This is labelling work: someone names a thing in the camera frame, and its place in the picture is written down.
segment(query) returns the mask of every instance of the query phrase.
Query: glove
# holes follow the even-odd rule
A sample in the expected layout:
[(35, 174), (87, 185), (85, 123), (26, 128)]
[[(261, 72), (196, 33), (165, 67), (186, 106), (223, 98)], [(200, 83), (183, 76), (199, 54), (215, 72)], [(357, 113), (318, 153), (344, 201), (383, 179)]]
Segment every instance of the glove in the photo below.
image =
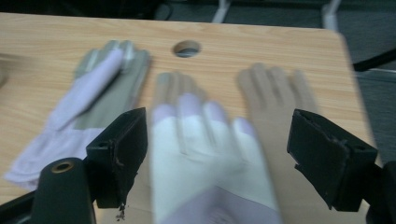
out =
[(146, 71), (144, 66), (134, 69), (130, 64), (138, 58), (147, 60), (147, 53), (142, 53), (136, 53), (129, 41), (110, 41), (102, 50), (91, 50), (79, 65), (71, 89), (50, 113), (43, 132), (14, 161), (5, 179), (34, 190), (41, 170), (49, 163), (85, 158), (85, 146), (134, 103), (131, 98), (136, 98)]
[(151, 112), (155, 223), (281, 223), (253, 127), (181, 74), (161, 74)]
[(290, 77), (278, 68), (256, 63), (241, 71), (237, 82), (247, 100), (249, 118), (262, 142), (285, 223), (361, 223), (352, 213), (334, 213), (297, 170), (287, 152), (294, 108), (318, 113), (301, 71)]

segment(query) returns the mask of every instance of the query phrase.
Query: black holder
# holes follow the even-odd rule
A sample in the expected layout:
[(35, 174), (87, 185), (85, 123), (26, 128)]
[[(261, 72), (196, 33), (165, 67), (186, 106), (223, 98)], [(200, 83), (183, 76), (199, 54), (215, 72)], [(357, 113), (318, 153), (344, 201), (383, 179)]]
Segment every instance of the black holder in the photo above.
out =
[(121, 114), (87, 146), (84, 160), (49, 164), (36, 191), (1, 205), (0, 223), (95, 223), (95, 200), (122, 212), (147, 147), (145, 108)]
[(396, 161), (381, 169), (374, 147), (299, 109), (294, 110), (288, 152), (330, 209), (357, 212), (364, 199), (371, 205), (367, 223), (396, 223)]

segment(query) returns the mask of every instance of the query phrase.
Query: table surface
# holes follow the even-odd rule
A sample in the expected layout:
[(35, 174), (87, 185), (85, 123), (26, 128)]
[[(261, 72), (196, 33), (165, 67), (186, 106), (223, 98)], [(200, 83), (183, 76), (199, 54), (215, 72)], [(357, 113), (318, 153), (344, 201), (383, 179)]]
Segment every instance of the table surface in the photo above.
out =
[[(139, 106), (150, 106), (155, 77), (181, 71), (195, 78), (230, 117), (247, 115), (238, 71), (254, 63), (305, 71), (321, 113), (373, 144), (345, 40), (328, 30), (174, 21), (131, 21), (0, 13), (1, 55), (14, 55), (0, 89), (0, 173), (38, 135), (70, 87), (79, 60), (108, 40), (128, 39), (152, 57)], [(178, 58), (172, 49), (195, 40), (202, 51)], [(0, 204), (26, 191), (0, 179)]]

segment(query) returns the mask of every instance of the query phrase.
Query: chair leg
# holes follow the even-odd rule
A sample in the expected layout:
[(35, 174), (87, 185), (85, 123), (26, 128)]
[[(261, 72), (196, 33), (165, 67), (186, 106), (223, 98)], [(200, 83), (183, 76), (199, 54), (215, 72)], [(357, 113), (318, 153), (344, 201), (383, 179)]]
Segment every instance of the chair leg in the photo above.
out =
[(333, 31), (338, 31), (337, 23), (337, 9), (340, 6), (341, 0), (331, 0), (329, 4), (322, 8), (322, 22), (323, 28)]
[(223, 23), (230, 7), (231, 0), (219, 0), (219, 8), (216, 11), (212, 23)]

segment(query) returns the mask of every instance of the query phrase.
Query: round hole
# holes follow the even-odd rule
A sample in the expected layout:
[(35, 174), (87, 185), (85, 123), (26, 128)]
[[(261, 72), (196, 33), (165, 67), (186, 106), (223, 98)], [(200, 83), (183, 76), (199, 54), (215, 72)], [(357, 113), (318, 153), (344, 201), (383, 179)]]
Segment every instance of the round hole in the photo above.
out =
[(63, 161), (60, 162), (54, 166), (52, 166), (51, 171), (55, 174), (63, 173), (66, 172), (70, 169), (72, 169), (74, 166), (74, 163), (71, 161)]
[(174, 46), (174, 53), (180, 58), (190, 58), (201, 51), (201, 46), (193, 40), (185, 40)]

